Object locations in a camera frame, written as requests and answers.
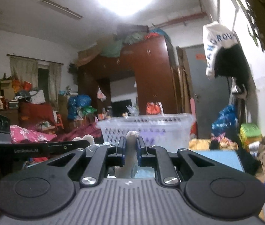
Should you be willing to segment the white black hanging jacket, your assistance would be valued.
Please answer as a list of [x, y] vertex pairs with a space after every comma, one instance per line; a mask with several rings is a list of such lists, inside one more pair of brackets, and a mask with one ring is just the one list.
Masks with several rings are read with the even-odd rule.
[[212, 22], [202, 29], [204, 51], [207, 61], [206, 76], [235, 78], [241, 92], [248, 90], [249, 67], [237, 35], [227, 27]]

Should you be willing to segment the blue bags pile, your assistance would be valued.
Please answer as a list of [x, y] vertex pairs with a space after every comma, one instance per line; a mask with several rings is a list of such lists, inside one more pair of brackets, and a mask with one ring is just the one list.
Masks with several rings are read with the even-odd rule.
[[88, 95], [76, 95], [70, 97], [67, 103], [69, 120], [82, 119], [88, 114], [94, 113], [96, 110], [91, 106], [91, 97]]

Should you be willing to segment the beige window curtains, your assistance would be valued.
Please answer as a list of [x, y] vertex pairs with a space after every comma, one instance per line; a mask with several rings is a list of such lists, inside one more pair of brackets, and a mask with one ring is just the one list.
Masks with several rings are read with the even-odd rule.
[[[32, 86], [38, 86], [38, 61], [32, 58], [20, 56], [10, 57], [10, 71], [12, 78], [18, 79], [22, 84], [24, 81], [32, 83]], [[58, 94], [61, 88], [61, 64], [49, 62], [48, 66], [48, 90], [49, 102], [54, 110], [58, 110]]]

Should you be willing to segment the blue plastic bag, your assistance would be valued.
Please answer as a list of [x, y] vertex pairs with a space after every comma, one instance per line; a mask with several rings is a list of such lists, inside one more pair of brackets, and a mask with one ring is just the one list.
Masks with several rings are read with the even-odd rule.
[[230, 128], [237, 128], [238, 119], [236, 107], [233, 104], [224, 107], [218, 118], [212, 123], [212, 134], [219, 136]]

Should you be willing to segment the brown wooden wardrobe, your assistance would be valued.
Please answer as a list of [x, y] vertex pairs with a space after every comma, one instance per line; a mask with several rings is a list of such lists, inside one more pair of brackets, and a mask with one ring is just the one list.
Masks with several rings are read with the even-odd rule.
[[113, 81], [121, 95], [137, 91], [141, 115], [149, 102], [160, 102], [165, 114], [182, 112], [173, 47], [165, 36], [126, 45], [118, 58], [98, 55], [78, 68], [79, 94], [90, 96], [98, 111], [112, 102]]

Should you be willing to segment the orange white hanging bag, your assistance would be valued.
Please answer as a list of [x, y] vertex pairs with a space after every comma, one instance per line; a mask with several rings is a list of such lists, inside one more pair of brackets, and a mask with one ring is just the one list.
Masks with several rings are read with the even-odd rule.
[[161, 102], [148, 102], [146, 104], [147, 115], [163, 115], [163, 106]]

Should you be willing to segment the pink floral pillow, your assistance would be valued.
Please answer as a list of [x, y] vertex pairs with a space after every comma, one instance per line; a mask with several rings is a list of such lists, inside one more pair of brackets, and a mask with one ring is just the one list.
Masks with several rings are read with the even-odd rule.
[[41, 133], [34, 130], [28, 130], [18, 125], [10, 126], [10, 136], [12, 143], [35, 143], [48, 142], [57, 137], [56, 134]]

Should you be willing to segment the small white bottle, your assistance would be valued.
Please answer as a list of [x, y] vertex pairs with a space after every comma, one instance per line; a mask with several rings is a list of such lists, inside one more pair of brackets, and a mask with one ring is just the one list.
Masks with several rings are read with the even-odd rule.
[[137, 173], [137, 138], [139, 132], [130, 131], [126, 135], [125, 164], [123, 167], [115, 167], [117, 178], [134, 178]]

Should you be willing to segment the clear plastic basket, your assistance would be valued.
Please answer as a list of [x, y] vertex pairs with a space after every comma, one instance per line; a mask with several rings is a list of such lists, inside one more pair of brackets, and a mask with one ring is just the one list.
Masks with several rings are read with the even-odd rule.
[[161, 146], [175, 153], [188, 148], [194, 123], [192, 114], [164, 114], [111, 118], [98, 121], [96, 126], [101, 129], [104, 141], [110, 144], [118, 144], [122, 136], [137, 131], [145, 145]]

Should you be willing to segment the green lidded box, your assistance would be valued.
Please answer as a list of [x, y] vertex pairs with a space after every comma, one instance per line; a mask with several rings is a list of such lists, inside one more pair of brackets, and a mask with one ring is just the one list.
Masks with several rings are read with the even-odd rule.
[[240, 128], [240, 139], [243, 146], [248, 146], [253, 142], [261, 141], [261, 130], [255, 123], [243, 123]]

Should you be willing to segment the grey door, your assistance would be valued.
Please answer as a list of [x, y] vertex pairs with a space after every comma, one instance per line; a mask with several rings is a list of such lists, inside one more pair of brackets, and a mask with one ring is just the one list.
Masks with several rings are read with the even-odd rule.
[[192, 96], [195, 102], [198, 138], [207, 139], [212, 123], [217, 120], [220, 110], [229, 101], [227, 78], [208, 79], [206, 57], [203, 45], [185, 48], [190, 69]]

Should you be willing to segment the yellow floral blanket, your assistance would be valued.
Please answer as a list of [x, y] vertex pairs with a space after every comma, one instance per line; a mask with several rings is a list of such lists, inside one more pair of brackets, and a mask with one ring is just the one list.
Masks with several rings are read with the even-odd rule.
[[192, 139], [189, 141], [189, 149], [191, 150], [238, 150], [239, 146], [236, 142], [231, 141], [227, 137], [222, 139]]

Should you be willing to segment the dark red blanket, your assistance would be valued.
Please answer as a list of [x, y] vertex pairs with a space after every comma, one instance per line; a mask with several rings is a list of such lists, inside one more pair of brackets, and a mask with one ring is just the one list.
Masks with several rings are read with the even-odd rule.
[[102, 131], [101, 129], [96, 127], [96, 123], [91, 123], [86, 126], [80, 126], [72, 130], [69, 133], [64, 133], [54, 137], [51, 141], [52, 142], [64, 142], [64, 141], [71, 141], [75, 137], [84, 137], [84, 135], [92, 135], [94, 139], [102, 139]]

